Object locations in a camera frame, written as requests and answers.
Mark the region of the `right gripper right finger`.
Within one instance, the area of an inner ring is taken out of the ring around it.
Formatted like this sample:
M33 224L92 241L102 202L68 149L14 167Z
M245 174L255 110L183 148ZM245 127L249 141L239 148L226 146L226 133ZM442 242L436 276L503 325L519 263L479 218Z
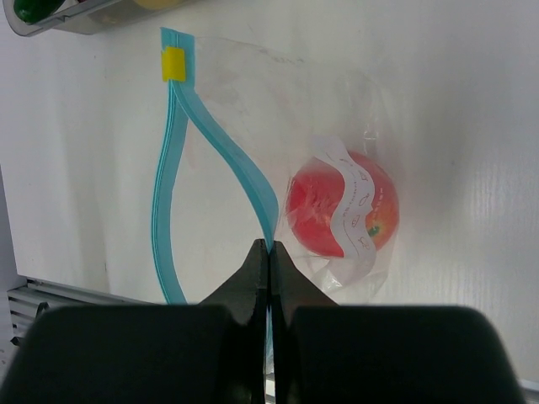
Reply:
M340 306L276 242L269 256L279 403L522 403L490 321L465 306Z

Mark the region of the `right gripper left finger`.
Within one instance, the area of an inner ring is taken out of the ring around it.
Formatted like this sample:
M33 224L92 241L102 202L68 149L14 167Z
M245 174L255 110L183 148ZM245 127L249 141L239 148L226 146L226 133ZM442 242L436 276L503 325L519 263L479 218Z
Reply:
M267 284L257 240L199 304L44 311L8 370L8 401L261 403Z

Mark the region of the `red apple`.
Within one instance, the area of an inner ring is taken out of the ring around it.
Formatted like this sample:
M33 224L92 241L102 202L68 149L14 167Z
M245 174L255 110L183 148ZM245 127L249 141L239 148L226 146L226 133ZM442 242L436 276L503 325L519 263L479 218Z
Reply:
M286 217L296 239L323 257L363 258L379 251L399 223L398 195L380 165L359 152L338 160L359 168L355 176L311 158L291 180Z

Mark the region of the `clear zip top bag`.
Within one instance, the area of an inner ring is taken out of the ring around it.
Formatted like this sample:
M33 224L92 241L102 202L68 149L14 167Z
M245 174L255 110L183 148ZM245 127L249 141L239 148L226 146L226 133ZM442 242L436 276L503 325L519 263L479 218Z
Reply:
M179 279L173 218L188 192L178 184L184 144L204 146L196 182L201 205L185 230L190 246L204 238L219 252L243 238L284 245L292 262L329 299L365 304L386 281L397 231L363 258L307 250L286 217L291 180L311 158L360 172L338 160L359 152L382 167L393 140L381 89L363 72L231 40L170 28L161 36L168 112L152 196L151 245L158 283L169 304L186 301Z

